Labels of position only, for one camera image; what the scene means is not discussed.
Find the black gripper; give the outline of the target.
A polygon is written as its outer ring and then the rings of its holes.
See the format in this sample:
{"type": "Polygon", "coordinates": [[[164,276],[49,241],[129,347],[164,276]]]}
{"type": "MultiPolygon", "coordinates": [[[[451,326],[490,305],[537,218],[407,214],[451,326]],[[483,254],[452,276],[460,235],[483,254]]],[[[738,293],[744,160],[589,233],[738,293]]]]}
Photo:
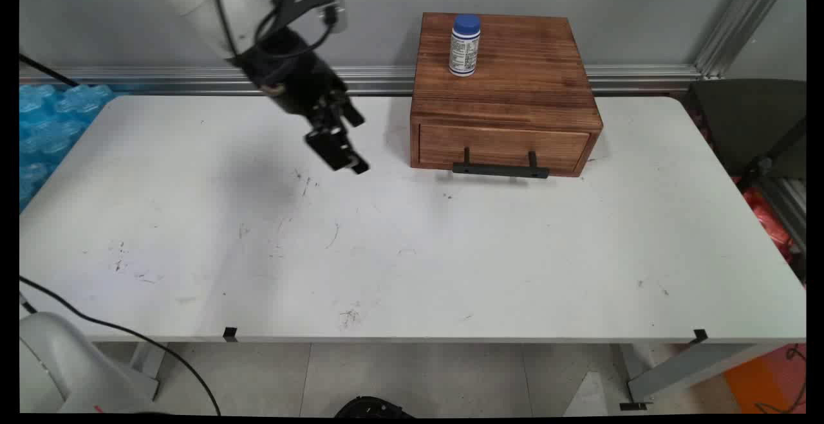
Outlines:
{"type": "MultiPolygon", "coordinates": [[[[352,127],[365,122],[352,104],[344,81],[288,26],[268,32],[258,44],[242,52],[239,68],[256,89],[286,113],[305,117],[314,128],[339,123],[341,117],[352,127]]],[[[333,171],[350,169],[354,174],[363,174],[370,169],[354,151],[345,127],[311,131],[305,142],[333,171]]]]}

